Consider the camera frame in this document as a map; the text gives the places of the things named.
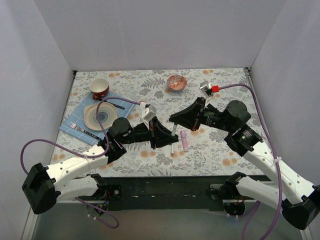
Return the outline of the white pen with blue tip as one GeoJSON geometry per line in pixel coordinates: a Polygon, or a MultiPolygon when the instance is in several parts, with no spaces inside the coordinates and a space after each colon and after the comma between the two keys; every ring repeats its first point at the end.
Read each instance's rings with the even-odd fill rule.
{"type": "Polygon", "coordinates": [[[173,156],[175,154],[173,145],[170,146],[170,154],[171,154],[171,156],[173,156]]]}

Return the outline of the white pen with green tip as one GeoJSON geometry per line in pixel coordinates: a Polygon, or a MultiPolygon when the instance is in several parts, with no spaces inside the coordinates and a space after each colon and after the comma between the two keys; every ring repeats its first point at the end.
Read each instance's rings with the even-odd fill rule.
{"type": "Polygon", "coordinates": [[[176,130],[177,130],[177,126],[173,125],[172,131],[171,131],[171,135],[175,136],[176,135],[176,130]]]}

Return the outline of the pink highlighter pen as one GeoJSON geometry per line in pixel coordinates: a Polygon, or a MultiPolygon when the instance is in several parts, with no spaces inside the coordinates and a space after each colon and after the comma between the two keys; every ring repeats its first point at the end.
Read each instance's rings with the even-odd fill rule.
{"type": "Polygon", "coordinates": [[[181,137],[183,151],[188,152],[189,146],[188,146],[188,141],[187,141],[187,135],[186,135],[186,132],[184,129],[180,131],[180,137],[181,137]]]}

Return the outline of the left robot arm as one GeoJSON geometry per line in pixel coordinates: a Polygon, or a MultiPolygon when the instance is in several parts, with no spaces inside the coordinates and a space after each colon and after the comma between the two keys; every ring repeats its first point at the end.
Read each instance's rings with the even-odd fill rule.
{"type": "Polygon", "coordinates": [[[84,153],[60,163],[31,167],[22,184],[28,203],[34,214],[51,209],[57,202],[90,196],[101,200],[106,196],[107,184],[99,174],[84,178],[79,176],[121,158],[127,151],[124,145],[149,142],[152,149],[162,148],[179,141],[176,127],[164,127],[157,117],[147,123],[132,127],[124,117],[117,118],[103,140],[84,153]]]}

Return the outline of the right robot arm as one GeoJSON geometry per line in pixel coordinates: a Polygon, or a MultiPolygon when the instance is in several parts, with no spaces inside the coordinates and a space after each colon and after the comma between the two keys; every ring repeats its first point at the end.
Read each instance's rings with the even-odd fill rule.
{"type": "Polygon", "coordinates": [[[200,125],[226,131],[224,140],[230,149],[258,167],[277,187],[236,172],[219,188],[218,194],[232,199],[249,197],[274,209],[281,206],[283,217],[295,228],[305,230],[320,212],[320,187],[300,176],[280,157],[274,157],[262,137],[247,125],[250,118],[241,101],[229,102],[220,112],[199,97],[188,108],[172,114],[169,121],[191,131],[200,125]]]}

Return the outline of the floral tablecloth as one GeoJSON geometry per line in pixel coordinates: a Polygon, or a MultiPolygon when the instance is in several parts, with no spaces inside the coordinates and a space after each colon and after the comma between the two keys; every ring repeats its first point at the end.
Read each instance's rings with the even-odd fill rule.
{"type": "MultiPolygon", "coordinates": [[[[204,81],[222,87],[215,94],[212,105],[222,111],[232,100],[242,101],[251,115],[248,125],[264,136],[256,106],[251,94],[253,85],[247,68],[170,69],[87,71],[74,75],[65,117],[89,93],[91,81],[105,78],[110,90],[132,101],[145,101],[157,110],[157,118],[168,129],[170,115],[177,113],[202,96],[200,84],[204,81]],[[170,76],[181,75],[187,80],[181,91],[172,91],[167,85],[170,76]]],[[[100,166],[95,172],[103,177],[169,177],[169,176],[225,176],[235,172],[260,175],[261,171],[249,161],[232,151],[225,142],[222,130],[200,126],[196,131],[186,131],[188,152],[181,142],[171,147],[151,149],[149,143],[127,145],[126,154],[119,160],[100,166]]]]}

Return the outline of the orange patterned bowl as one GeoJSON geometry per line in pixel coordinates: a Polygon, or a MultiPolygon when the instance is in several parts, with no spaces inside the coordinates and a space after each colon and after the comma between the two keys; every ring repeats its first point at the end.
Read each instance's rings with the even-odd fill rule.
{"type": "Polygon", "coordinates": [[[182,75],[172,75],[166,83],[170,90],[182,91],[187,86],[187,79],[182,75]]]}

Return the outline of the beige plate with blue rings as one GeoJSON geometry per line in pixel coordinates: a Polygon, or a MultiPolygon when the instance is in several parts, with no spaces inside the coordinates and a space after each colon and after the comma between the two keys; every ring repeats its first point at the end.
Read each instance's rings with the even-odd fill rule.
{"type": "Polygon", "coordinates": [[[93,131],[101,132],[103,129],[109,129],[114,120],[117,119],[118,113],[116,108],[108,102],[103,102],[99,106],[97,113],[98,103],[86,106],[83,111],[84,124],[93,131]]]}

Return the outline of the red ceramic mug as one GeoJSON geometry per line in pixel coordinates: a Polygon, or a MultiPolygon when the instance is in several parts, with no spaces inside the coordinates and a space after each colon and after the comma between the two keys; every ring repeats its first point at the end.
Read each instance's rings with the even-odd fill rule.
{"type": "Polygon", "coordinates": [[[89,89],[93,93],[92,99],[97,101],[109,93],[110,85],[107,79],[96,78],[90,83],[89,89]]]}

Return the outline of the blue checked cloth napkin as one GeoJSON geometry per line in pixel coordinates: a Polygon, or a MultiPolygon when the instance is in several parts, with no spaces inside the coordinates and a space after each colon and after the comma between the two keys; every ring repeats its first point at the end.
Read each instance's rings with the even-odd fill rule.
{"type": "MultiPolygon", "coordinates": [[[[125,107],[125,110],[121,110],[119,108],[116,108],[117,110],[117,117],[124,117],[127,118],[131,111],[134,109],[135,105],[133,103],[129,103],[127,101],[123,101],[120,99],[109,99],[111,102],[125,107]]],[[[76,105],[75,110],[69,114],[69,116],[66,118],[66,120],[61,124],[59,129],[91,146],[98,143],[98,140],[81,132],[72,129],[69,126],[69,123],[75,123],[76,125],[80,126],[82,129],[98,136],[99,138],[103,139],[105,136],[102,131],[93,131],[89,129],[85,123],[84,123],[84,108],[93,104],[97,104],[99,101],[93,100],[93,93],[90,92],[80,103],[76,105]]]]}

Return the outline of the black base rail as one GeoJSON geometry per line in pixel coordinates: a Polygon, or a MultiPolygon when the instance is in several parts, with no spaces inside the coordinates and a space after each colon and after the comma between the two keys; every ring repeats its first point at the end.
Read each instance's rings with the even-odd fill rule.
{"type": "Polygon", "coordinates": [[[110,211],[210,209],[222,211],[224,200],[238,201],[232,176],[102,177],[92,174],[71,180],[61,189],[49,186],[39,213],[57,202],[79,197],[83,201],[108,201],[110,211]]]}

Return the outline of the black handled fork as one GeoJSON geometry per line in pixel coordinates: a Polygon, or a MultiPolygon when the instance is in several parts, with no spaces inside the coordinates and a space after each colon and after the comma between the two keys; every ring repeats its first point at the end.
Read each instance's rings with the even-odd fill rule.
{"type": "Polygon", "coordinates": [[[74,130],[76,130],[76,131],[83,132],[83,133],[85,133],[86,135],[91,136],[92,138],[94,138],[94,139],[96,139],[96,140],[99,140],[99,141],[102,140],[102,139],[101,139],[100,137],[98,137],[97,135],[94,135],[93,133],[91,133],[91,132],[89,132],[89,131],[81,128],[80,126],[76,125],[76,124],[73,123],[73,122],[69,122],[68,125],[69,125],[72,129],[74,129],[74,130]]]}

